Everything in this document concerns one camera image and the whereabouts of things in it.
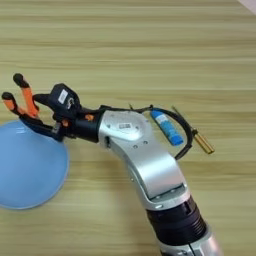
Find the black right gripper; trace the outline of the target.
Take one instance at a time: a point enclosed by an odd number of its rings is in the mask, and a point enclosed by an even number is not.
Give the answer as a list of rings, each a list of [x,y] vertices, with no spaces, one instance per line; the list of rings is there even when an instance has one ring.
[[[33,100],[42,105],[49,105],[49,94],[35,94]],[[99,142],[99,126],[103,111],[79,109],[73,117],[65,117],[60,113],[54,113],[53,119],[60,124],[56,137],[63,140],[68,138],[80,138],[93,143]],[[53,127],[44,124],[40,119],[28,115],[21,115],[19,119],[31,130],[44,136],[54,137]]]

